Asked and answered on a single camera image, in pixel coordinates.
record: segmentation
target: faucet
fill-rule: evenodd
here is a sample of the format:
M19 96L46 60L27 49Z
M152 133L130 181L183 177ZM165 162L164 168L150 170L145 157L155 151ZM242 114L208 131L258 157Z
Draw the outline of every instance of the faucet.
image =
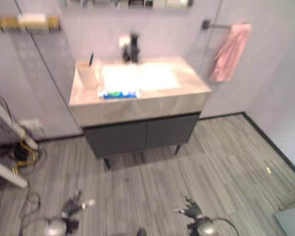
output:
M140 52L138 47L138 38L138 34L130 34L130 45L127 43L123 46L122 59L124 62L132 61L134 63L138 63L138 54Z

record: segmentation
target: sink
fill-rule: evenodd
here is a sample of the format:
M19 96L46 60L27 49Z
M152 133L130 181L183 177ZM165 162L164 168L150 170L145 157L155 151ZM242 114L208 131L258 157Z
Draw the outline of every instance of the sink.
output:
M104 65L106 91L154 91L179 87L171 68L165 63Z

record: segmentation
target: countertop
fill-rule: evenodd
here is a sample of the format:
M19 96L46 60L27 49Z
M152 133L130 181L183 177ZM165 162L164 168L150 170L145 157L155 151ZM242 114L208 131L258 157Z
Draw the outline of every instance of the countertop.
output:
M138 98L103 99L98 96L98 92L104 90L100 68L102 65L121 65L122 61L101 61L94 65L96 77L99 78L96 89L84 88L75 72L69 107L76 122L85 127L198 112L203 109L211 90L185 60L148 58L141 63L166 64L175 75L179 87L140 90Z

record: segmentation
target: black baseboard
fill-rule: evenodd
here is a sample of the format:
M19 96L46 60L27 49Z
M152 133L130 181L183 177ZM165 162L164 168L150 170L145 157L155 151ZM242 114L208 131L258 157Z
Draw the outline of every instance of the black baseboard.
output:
M199 120L215 119L215 118L230 117L230 116L237 116L237 115L242 115L243 113L244 112L228 113L228 114L217 115L217 116L212 116L212 117L203 117L203 118L199 118Z
M236 112L236 113L229 113L224 115L212 116L212 117L204 117L199 118L199 121L206 120L206 119L214 119L214 118L221 118L221 117L230 117L230 116L237 116L243 115L243 117L251 124L252 127L261 135L261 137L275 150L275 152L286 162L286 164L294 171L295 173L295 165L288 159L288 157L279 149L279 147L265 134L265 132L249 117L246 112Z
M41 140L35 140L35 142L37 142L39 144L39 143L42 143L42 142L72 139L72 138L78 138L78 137L82 137L82 136L84 136L84 134L77 134L77 135L63 136L63 137L56 137L56 138L49 138L49 139L41 139ZM12 148L14 145L16 145L18 143L19 142L9 143L9 144L2 144L2 145L0 145L0 149Z
M265 134L265 132L260 129L260 127L249 117L246 112L243 112L242 115L245 119L251 124L252 127L263 137L263 139L276 151L277 154L288 164L288 166L295 173L295 165L288 159L288 157L279 149L279 147Z
M221 117L237 116L237 115L243 115L243 117L251 124L251 126L254 127L254 129L261 135L261 137L263 137L263 139L276 151L276 153L286 162L286 164L295 173L295 165L279 149L279 147L268 137L268 135L266 135L265 132L262 129L260 129L260 127L249 117L249 115L246 112L236 112L236 113L229 113L229 114L212 116L212 117L204 117L204 118L199 118L199 121L206 120L206 119L221 118ZM78 138L78 137L82 137L82 136L83 136L83 134L79 134L79 135L72 135L72 136L65 136L65 137L57 137L57 138L51 138L51 139L42 139L42 140L39 140L37 142L38 143L42 143L42 142L55 141L55 140L64 140L64 139ZM9 148L9 147L11 147L13 145L14 144L1 145L0 148Z
M73 138L79 138L84 136L84 134L76 134L76 135L70 135L70 136L63 136L63 137L56 137L56 138L49 138L49 139L41 139L36 141L37 143L44 143L49 141L57 141L57 140L66 140L66 139L73 139Z

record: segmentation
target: cabinet door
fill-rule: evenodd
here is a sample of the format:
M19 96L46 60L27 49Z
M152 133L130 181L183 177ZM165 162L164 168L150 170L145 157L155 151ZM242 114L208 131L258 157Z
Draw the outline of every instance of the cabinet door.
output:
M187 143L200 114L147 122L147 148Z
M97 158L145 149L146 122L86 128L86 139Z

